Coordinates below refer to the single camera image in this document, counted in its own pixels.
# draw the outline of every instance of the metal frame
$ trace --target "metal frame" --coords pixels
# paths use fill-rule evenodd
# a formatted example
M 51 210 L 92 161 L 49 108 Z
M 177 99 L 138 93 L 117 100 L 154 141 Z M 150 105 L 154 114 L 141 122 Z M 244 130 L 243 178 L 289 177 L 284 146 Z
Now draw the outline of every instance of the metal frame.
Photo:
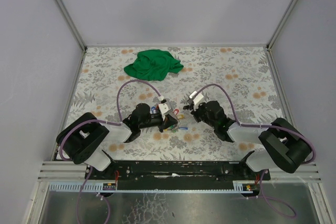
M 87 182 L 82 190 L 83 193 L 155 193 L 157 190 L 104 190 L 107 186 L 106 183 L 114 183 L 114 180 L 108 182 Z M 61 192 L 79 192 L 82 182 L 50 182 L 49 191 L 61 191 Z M 244 191 L 243 183 L 233 182 L 234 189 L 215 189 L 215 190 L 160 190 L 163 194 L 235 194 L 235 193 L 253 193 L 252 191 Z
M 99 44 L 99 45 L 87 45 L 87 48 L 94 47 L 266 47 L 266 44 L 129 44 L 129 45 L 110 45 L 110 44 Z
M 75 93 L 76 88 L 77 88 L 80 73 L 81 73 L 81 70 L 82 70 L 82 67 L 83 67 L 83 64 L 84 64 L 84 61 L 85 61 L 85 56 L 86 56 L 86 51 L 83 51 L 82 55 L 81 55 L 81 59 L 79 61 L 77 69 L 76 69 L 76 74 L 75 74 L 74 81 L 72 82 L 72 85 L 71 85 L 71 91 L 70 91 L 70 94 L 69 94 L 69 97 L 68 97 L 68 100 L 67 100 L 67 103 L 66 103 L 66 107 L 65 107 L 65 110 L 64 110 L 64 113 L 63 113 L 61 124 L 60 124 L 59 129 L 58 129 L 58 134 L 61 133 L 61 131 L 64 129 L 65 124 L 67 122 L 67 118 L 68 118 L 68 115 L 69 115 L 69 112 L 70 112 L 72 99 L 74 97 L 74 93 Z M 54 154 L 56 152 L 56 148 L 57 148 L 57 143 L 55 142 L 54 147 L 52 149 L 51 157 L 50 157 L 51 161 L 54 159 Z
M 54 0 L 57 7 L 59 8 L 65 22 L 67 23 L 71 33 L 73 34 L 75 40 L 77 41 L 77 44 L 79 45 L 79 47 L 85 51 L 86 50 L 86 44 L 82 38 L 82 36 L 79 34 L 74 21 L 72 20 L 70 14 L 68 13 L 64 3 L 62 0 Z
M 64 117 L 62 118 L 62 122 L 60 125 L 59 132 L 64 128 L 66 119 L 69 113 L 71 101 L 73 94 L 76 90 L 76 86 L 78 83 L 78 79 L 80 76 L 80 71 L 82 68 L 82 64 L 85 59 L 85 52 L 87 49 L 87 45 L 85 44 L 83 38 L 78 32 L 78 29 L 75 26 L 74 21 L 69 15 L 64 3 L 62 0 L 54 0 L 56 5 L 58 6 L 61 14 L 63 15 L 65 22 L 67 23 L 69 29 L 71 30 L 74 38 L 76 39 L 79 47 L 82 49 L 83 54 L 81 57 L 80 64 L 78 65 L 76 71 L 76 77 L 72 84 L 72 90 L 68 98 L 67 106 L 65 109 Z M 269 43 L 267 45 L 197 45 L 197 46 L 228 46 L 228 47 L 237 47 L 237 46 L 263 46 L 265 50 L 265 54 L 269 63 L 270 72 L 272 74 L 274 84 L 276 87 L 277 94 L 280 97 L 282 112 L 284 117 L 291 122 L 295 126 L 295 122 L 293 121 L 292 113 L 287 101 L 286 94 L 282 88 L 281 80 L 279 78 L 278 70 L 276 68 L 276 64 L 274 62 L 271 48 L 277 40 L 279 34 L 281 33 L 284 24 L 289 18 L 292 10 L 297 4 L 298 0 L 291 0 L 289 6 L 287 7 L 281 21 L 279 22 L 274 34 L 272 35 Z M 171 45 L 148 45 L 148 46 L 171 46 Z M 175 45 L 175 46 L 195 46 L 195 45 Z M 111 45 L 98 45 L 92 47 L 116 47 Z M 59 161 L 48 161 L 43 162 L 41 172 L 38 177 L 38 181 L 34 187 L 33 193 L 30 198 L 30 203 L 26 211 L 26 218 L 22 223 L 38 223 L 40 220 L 41 213 L 43 211 L 44 202 L 47 197 L 48 189 L 60 188 L 61 190 L 69 190 L 69 187 L 66 185 L 70 184 L 79 184 L 83 183 L 85 179 L 85 173 L 87 172 L 86 165 L 74 165 L 72 162 L 59 162 Z M 282 170 L 275 168 L 270 169 L 271 180 L 264 181 L 264 183 L 308 183 L 308 187 L 311 191 L 311 196 L 321 223 L 335 223 L 335 219 L 332 214 L 330 214 L 330 206 L 326 198 L 326 194 L 323 189 L 322 181 L 320 179 L 320 175 L 318 173 L 318 169 L 316 164 L 310 164 L 301 166 L 294 174 L 287 174 Z M 102 182 L 107 182 L 106 180 L 91 180 L 88 182 L 88 188 L 94 185 L 100 185 Z M 244 182 L 235 182 L 239 185 L 239 183 L 250 183 L 247 181 Z M 55 185 L 64 185 L 65 187 L 57 187 Z
M 269 40 L 268 44 L 267 44 L 267 48 L 271 49 L 275 43 L 275 41 L 277 40 L 279 34 L 281 33 L 281 30 L 283 28 L 283 26 L 285 25 L 287 19 L 289 18 L 290 14 L 292 13 L 294 7 L 296 6 L 298 0 L 291 0 L 284 15 L 282 16 L 277 28 L 275 29 L 271 39 Z

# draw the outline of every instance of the green cloth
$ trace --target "green cloth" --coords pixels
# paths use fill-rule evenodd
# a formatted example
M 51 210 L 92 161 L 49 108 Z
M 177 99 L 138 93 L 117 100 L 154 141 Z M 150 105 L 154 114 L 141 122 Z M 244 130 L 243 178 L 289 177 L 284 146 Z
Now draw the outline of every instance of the green cloth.
M 147 50 L 138 52 L 135 62 L 126 66 L 124 71 L 141 80 L 162 81 L 168 72 L 178 73 L 183 68 L 180 62 L 168 51 Z

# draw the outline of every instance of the cable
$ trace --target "cable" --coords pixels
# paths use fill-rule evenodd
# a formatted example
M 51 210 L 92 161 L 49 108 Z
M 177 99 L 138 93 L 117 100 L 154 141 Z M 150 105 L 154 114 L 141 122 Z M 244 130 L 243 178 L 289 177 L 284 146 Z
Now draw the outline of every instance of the cable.
M 310 147 L 310 149 L 311 149 L 311 151 L 312 151 L 312 157 L 311 157 L 308 161 L 302 162 L 302 164 L 309 164 L 309 163 L 311 163 L 311 162 L 313 162 L 313 161 L 315 160 L 315 158 L 316 158 L 316 150 L 315 150 L 313 144 L 312 144 L 307 138 L 305 138 L 304 136 L 302 136 L 301 134 L 299 134 L 299 133 L 297 133 L 297 132 L 295 132 L 295 131 L 289 130 L 289 129 L 287 129 L 287 128 L 279 127 L 279 126 L 275 126 L 275 125 L 241 123 L 241 122 L 239 121 L 239 119 L 238 119 L 237 113 L 236 113 L 236 111 L 235 111 L 235 107 L 234 107 L 234 105 L 233 105 L 233 103 L 232 103 L 232 100 L 231 100 L 229 94 L 225 91 L 225 89 L 223 89 L 222 86 L 220 86 L 220 85 L 218 85 L 218 84 L 215 84 L 215 83 L 208 84 L 208 85 L 202 87 L 202 88 L 201 88 L 201 89 L 194 95 L 194 97 L 196 97 L 196 96 L 197 96 L 199 93 L 201 93 L 204 89 L 206 89 L 206 88 L 208 88 L 208 87 L 210 87 L 210 86 L 216 86 L 216 87 L 220 88 L 220 89 L 225 93 L 225 95 L 226 95 L 226 97 L 227 97 L 227 100 L 229 101 L 229 103 L 230 103 L 230 105 L 231 105 L 232 112 L 233 112 L 233 116 L 234 116 L 236 122 L 237 122 L 240 126 L 242 126 L 242 127 L 255 127 L 255 128 L 260 128 L 260 127 L 261 127 L 261 128 L 273 128 L 273 129 L 277 129 L 277 130 L 281 130 L 281 131 L 286 131 L 286 132 L 288 132 L 288 133 L 290 133 L 290 134 L 292 134 L 292 135 L 295 135 L 295 136 L 301 138 L 302 140 L 304 140 L 304 141 L 309 145 L 309 147 Z
M 289 218 L 289 219 L 295 219 L 297 217 L 297 213 L 295 211 L 295 209 L 289 205 L 288 203 L 286 203 L 285 201 L 281 200 L 281 199 L 278 199 L 278 198 L 273 198 L 273 197 L 269 197 L 269 196 L 265 196 L 264 194 L 264 188 L 263 188 L 263 181 L 262 179 L 264 178 L 264 174 L 267 173 L 267 170 L 264 170 L 263 173 L 261 174 L 261 177 L 260 177 L 260 193 L 262 195 L 262 198 L 264 198 L 264 200 L 266 201 L 267 205 L 273 209 L 273 211 L 275 211 L 276 213 L 278 213 L 279 215 L 283 216 L 283 217 L 286 217 L 286 218 Z M 294 215 L 286 215 L 282 212 L 280 212 L 278 209 L 276 209 L 268 200 L 273 200 L 273 201 L 277 201 L 279 203 L 282 203 L 284 205 L 286 205 L 290 210 L 292 210 L 292 212 L 294 213 Z
M 161 96 L 159 91 L 151 84 L 149 84 L 148 82 L 146 81 L 143 81 L 143 80 L 130 80 L 128 82 L 125 82 L 121 87 L 120 89 L 118 90 L 118 94 L 117 94 L 117 110 L 118 110 L 118 114 L 119 114 L 119 119 L 120 119 L 120 122 L 122 122 L 122 116 L 121 116 L 121 112 L 120 112 L 120 107 L 119 107 L 119 96 L 120 96 L 120 92 L 121 90 L 123 89 L 123 87 L 125 87 L 128 83 L 131 83 L 131 82 L 141 82 L 141 83 L 144 83 L 146 85 L 148 85 L 149 87 L 151 87 L 157 94 L 158 96 Z
M 89 174 L 88 174 L 88 176 L 86 177 L 86 179 L 85 179 L 83 185 L 81 185 L 81 187 L 80 187 L 80 189 L 79 189 L 79 194 L 78 194 L 78 197 L 77 197 L 77 203 L 76 203 L 76 217 L 77 217 L 77 223 L 78 223 L 78 224 L 80 224 L 80 221 L 79 221 L 79 215 L 78 215 L 78 208 L 79 208 L 79 198 L 80 198 L 80 194 L 81 194 L 81 192 L 83 191 L 84 186 L 85 186 L 86 182 L 88 181 L 89 177 L 91 176 L 92 171 L 93 171 L 93 168 L 92 168 L 92 166 L 90 166 Z M 109 219 L 110 219 L 111 208 L 110 208 L 110 204 L 109 204 L 109 202 L 107 201 L 107 199 L 106 199 L 104 196 L 101 196 L 101 199 L 103 199 L 103 200 L 106 202 L 106 204 L 107 204 L 107 210 L 108 210 L 108 213 L 107 213 L 106 220 L 105 220 L 105 222 L 104 222 L 104 224 L 106 224 L 106 223 L 109 221 Z
M 260 175 L 258 173 L 256 176 L 256 181 L 254 181 L 254 184 L 257 185 L 259 181 L 260 181 Z
M 116 175 L 116 179 L 115 179 L 115 184 L 116 184 L 115 186 L 116 186 L 116 187 L 115 187 L 115 188 L 117 188 L 117 186 L 118 186 L 117 183 L 118 183 L 118 178 L 119 178 L 119 171 L 116 170 L 114 173 L 115 173 L 115 175 Z
M 65 142 L 68 140 L 69 136 L 73 132 L 75 132 L 77 129 L 81 128 L 83 125 L 88 124 L 88 123 L 106 123 L 106 124 L 114 125 L 114 126 L 120 126 L 121 125 L 121 123 L 107 122 L 107 121 L 103 121 L 103 120 L 99 120 L 99 119 L 87 120 L 87 121 L 84 121 L 84 122 L 76 125 L 75 127 L 73 127 L 71 129 L 71 131 L 68 132 L 68 134 L 66 134 L 66 136 L 63 138 L 62 143 L 61 143 L 61 145 L 59 147 L 59 155 L 61 156 L 62 160 L 64 160 L 64 161 L 71 161 L 71 158 L 66 158 L 66 157 L 63 156 L 63 148 L 64 148 Z
M 204 89 L 210 87 L 210 86 L 216 86 L 218 88 L 220 88 L 226 95 L 230 105 L 231 105 L 231 108 L 232 108 L 232 112 L 233 112 L 233 116 L 236 120 L 236 122 L 242 126 L 242 127 L 262 127 L 262 128 L 273 128 L 273 129 L 277 129 L 277 130 L 281 130 L 281 131 L 286 131 L 290 134 L 293 134 L 299 138 L 301 138 L 302 140 L 304 140 L 310 147 L 311 151 L 312 151 L 312 157 L 308 160 L 308 161 L 305 161 L 305 162 L 302 162 L 302 164 L 309 164 L 311 162 L 313 162 L 316 158 L 316 150 L 314 148 L 314 146 L 312 145 L 312 143 L 306 139 L 304 136 L 302 136 L 301 134 L 295 132 L 295 131 L 292 131 L 292 130 L 289 130 L 287 128 L 284 128 L 284 127 L 279 127 L 279 126 L 275 126 L 275 125 L 267 125 L 267 124 L 247 124 L 247 123 L 241 123 L 238 119 L 238 116 L 237 116 L 237 113 L 235 111 L 235 108 L 234 108 L 234 105 L 232 103 L 232 100 L 229 96 L 229 94 L 225 91 L 225 89 L 223 89 L 222 86 L 218 85 L 218 84 L 215 84 L 215 83 L 212 83 L 212 84 L 208 84 L 204 87 L 202 87 L 199 91 L 197 91 L 197 93 L 194 95 L 194 98 L 199 94 L 201 93 Z M 283 217 L 286 217 L 286 218 L 289 218 L 289 219 L 295 219 L 297 217 L 297 213 L 296 211 L 294 210 L 294 208 L 289 205 L 288 203 L 286 203 L 285 201 L 281 200 L 281 199 L 278 199 L 278 198 L 273 198 L 273 197 L 268 197 L 268 196 L 265 196 L 264 194 L 264 189 L 263 189 L 263 181 L 262 179 L 264 178 L 264 174 L 266 173 L 267 170 L 264 170 L 261 177 L 260 177 L 260 193 L 262 196 L 260 196 L 259 198 L 263 198 L 265 200 L 265 202 L 268 204 L 268 206 L 270 208 L 272 208 L 276 213 L 278 213 L 279 215 L 283 216 Z M 292 210 L 292 212 L 294 213 L 294 215 L 286 215 L 286 214 L 283 214 L 282 212 L 280 212 L 278 209 L 276 209 L 270 202 L 269 200 L 273 200 L 273 201 L 276 201 L 276 202 L 279 202 L 279 203 L 282 203 L 284 204 L 285 206 L 287 206 L 290 210 Z

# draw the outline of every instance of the white wall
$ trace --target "white wall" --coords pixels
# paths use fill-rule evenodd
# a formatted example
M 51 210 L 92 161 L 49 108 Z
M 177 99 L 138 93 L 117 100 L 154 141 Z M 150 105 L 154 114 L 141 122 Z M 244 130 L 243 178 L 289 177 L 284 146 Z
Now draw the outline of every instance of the white wall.
M 273 53 L 295 122 L 317 149 L 336 213 L 336 0 L 300 0 Z
M 20 223 L 80 60 L 53 0 L 0 0 L 0 223 Z
M 290 0 L 63 0 L 87 45 L 266 44 Z

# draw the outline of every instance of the floral tablecloth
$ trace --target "floral tablecloth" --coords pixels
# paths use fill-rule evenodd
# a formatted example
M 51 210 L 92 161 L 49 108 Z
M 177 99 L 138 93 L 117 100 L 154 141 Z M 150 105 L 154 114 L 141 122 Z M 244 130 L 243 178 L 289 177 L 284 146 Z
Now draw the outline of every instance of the floral tablecloth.
M 85 112 L 97 118 L 118 122 L 116 96 L 122 84 L 133 78 L 123 68 L 135 61 L 139 51 L 150 48 L 88 48 L 67 125 Z M 219 140 L 205 123 L 196 123 L 183 111 L 187 96 L 206 84 L 217 83 L 227 90 L 242 122 L 271 122 L 282 116 L 280 101 L 262 47 L 168 47 L 184 65 L 178 74 L 169 73 L 163 81 L 151 81 L 174 108 L 185 116 L 179 125 L 187 130 L 160 133 L 157 127 L 143 129 L 131 143 L 112 140 L 109 134 L 101 147 L 113 159 L 137 160 L 240 160 L 261 146 L 227 143 Z M 205 101 L 217 100 L 225 113 L 233 118 L 229 103 L 216 87 L 204 90 Z M 142 83 L 131 83 L 120 95 L 123 118 L 140 102 L 154 106 L 158 98 Z

